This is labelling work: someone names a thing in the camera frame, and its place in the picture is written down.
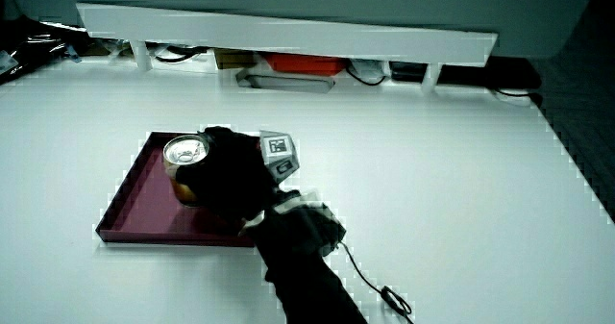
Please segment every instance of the aluminum can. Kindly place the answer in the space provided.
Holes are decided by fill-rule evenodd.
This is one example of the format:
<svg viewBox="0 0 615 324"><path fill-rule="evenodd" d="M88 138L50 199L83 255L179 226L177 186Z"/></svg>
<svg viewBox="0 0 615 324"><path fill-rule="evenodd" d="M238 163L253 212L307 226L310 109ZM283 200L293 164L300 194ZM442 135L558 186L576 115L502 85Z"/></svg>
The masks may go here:
<svg viewBox="0 0 615 324"><path fill-rule="evenodd" d="M162 162L165 170L173 165L190 165L202 161L207 155L209 144L196 135L175 137L162 149ZM190 187L169 178L175 197L184 205L196 206L198 198Z"/></svg>

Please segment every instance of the white tabletop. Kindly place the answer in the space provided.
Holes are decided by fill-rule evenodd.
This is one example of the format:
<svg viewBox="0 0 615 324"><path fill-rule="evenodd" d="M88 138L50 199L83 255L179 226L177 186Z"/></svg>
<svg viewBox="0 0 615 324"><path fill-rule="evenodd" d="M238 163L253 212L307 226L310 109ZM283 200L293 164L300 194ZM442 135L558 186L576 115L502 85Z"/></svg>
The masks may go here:
<svg viewBox="0 0 615 324"><path fill-rule="evenodd" d="M0 87L0 313L7 323L284 323L254 249L109 245L93 232L152 131L290 133L368 279L415 323L607 323L612 221L535 107L480 89L239 88L63 62ZM326 258L370 323L402 323L343 250Z"/></svg>

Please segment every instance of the red box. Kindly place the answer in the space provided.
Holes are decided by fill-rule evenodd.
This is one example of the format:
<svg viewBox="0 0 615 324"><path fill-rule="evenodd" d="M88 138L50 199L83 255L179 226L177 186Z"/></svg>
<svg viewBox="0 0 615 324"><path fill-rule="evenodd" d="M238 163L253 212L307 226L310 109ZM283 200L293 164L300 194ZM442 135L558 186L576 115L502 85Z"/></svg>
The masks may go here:
<svg viewBox="0 0 615 324"><path fill-rule="evenodd" d="M346 60L332 57L265 53L261 54L273 70L333 76L346 67Z"/></svg>
<svg viewBox="0 0 615 324"><path fill-rule="evenodd" d="M162 148L185 134L154 132L105 212L96 233L105 242L254 247L238 237L240 223L228 223L207 208L181 204L162 164Z"/></svg>

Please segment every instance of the maroon tray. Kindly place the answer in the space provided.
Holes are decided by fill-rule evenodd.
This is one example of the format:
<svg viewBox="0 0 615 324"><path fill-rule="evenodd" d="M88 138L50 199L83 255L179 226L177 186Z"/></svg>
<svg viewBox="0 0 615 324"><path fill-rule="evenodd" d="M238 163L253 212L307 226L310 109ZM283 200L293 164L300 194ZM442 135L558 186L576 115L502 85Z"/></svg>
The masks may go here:
<svg viewBox="0 0 615 324"><path fill-rule="evenodd" d="M164 172L162 148L182 135L150 135L96 233L105 242L254 247L248 237L237 236L238 223L229 224L207 208L186 207L175 197Z"/></svg>

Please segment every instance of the black cable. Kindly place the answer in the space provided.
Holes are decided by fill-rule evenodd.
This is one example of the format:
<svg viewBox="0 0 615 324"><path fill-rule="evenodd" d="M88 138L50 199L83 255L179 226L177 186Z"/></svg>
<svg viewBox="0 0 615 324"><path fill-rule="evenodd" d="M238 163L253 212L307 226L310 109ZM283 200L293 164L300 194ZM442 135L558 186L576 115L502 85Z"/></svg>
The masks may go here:
<svg viewBox="0 0 615 324"><path fill-rule="evenodd" d="M206 46L179 47L169 45L166 50L177 55L197 55L208 52L209 48Z"/></svg>
<svg viewBox="0 0 615 324"><path fill-rule="evenodd" d="M181 61L185 61L185 60L188 60L190 58L193 58L194 55L196 55L196 54L183 55L183 56L181 56L179 58L176 58L176 59L165 59L165 58L162 58L160 56L156 56L156 60L158 60L160 62L165 62L165 63L177 63L177 62L181 62Z"/></svg>
<svg viewBox="0 0 615 324"><path fill-rule="evenodd" d="M366 82L362 81L361 79L359 79L359 77L357 75L353 74L350 71L350 69L348 69L348 67L346 67L346 72L348 74L350 74L350 76L352 76L353 78L357 79L357 81L359 81L360 83L362 83L364 85L367 85L367 86L378 86L378 85L380 85L384 81L384 79L386 79L386 76L382 76L382 78L377 83L366 83Z"/></svg>
<svg viewBox="0 0 615 324"><path fill-rule="evenodd" d="M176 55L182 55L182 56L176 59L167 59L167 58L162 58L160 56L156 56L156 60L160 62L165 62L165 63L182 62L196 55L206 53L209 50L209 48L206 46L194 46L194 47L188 48L188 47L179 47L175 45L169 45L166 47L166 50L170 53L173 53Z"/></svg>
<svg viewBox="0 0 615 324"><path fill-rule="evenodd" d="M531 101L534 102L534 104L536 105L536 107L538 107L538 109L540 109L540 107L542 106L543 98L538 93L530 92L530 93L525 93L525 94L511 94L511 93L503 92L501 89L495 88L495 87L488 87L488 89L494 90L500 94L503 94L509 97L529 97L529 99L531 99Z"/></svg>
<svg viewBox="0 0 615 324"><path fill-rule="evenodd" d="M400 316L405 318L409 324L413 324L412 321L410 320L410 317L409 317L412 314L412 308L406 302L406 300L404 300L404 298L399 296L397 293L395 293L389 287L382 287L381 290L378 290L376 287L374 287L369 281L367 281L365 279L365 277L363 277L363 274L358 269L358 266L355 263L355 259L353 258L353 255L350 253L350 250L348 249L348 246L346 246L346 244L344 242L340 241L339 243L341 243L341 245L344 246L344 249L346 249L346 253L348 253L348 257L350 257L350 261L355 266L355 269L357 270L358 276L360 276L361 279L363 279L363 281L367 284L367 286L371 287L378 294L380 294L382 300L384 300L384 302L386 304L388 304L388 306L391 309L393 309L397 314L399 314Z"/></svg>

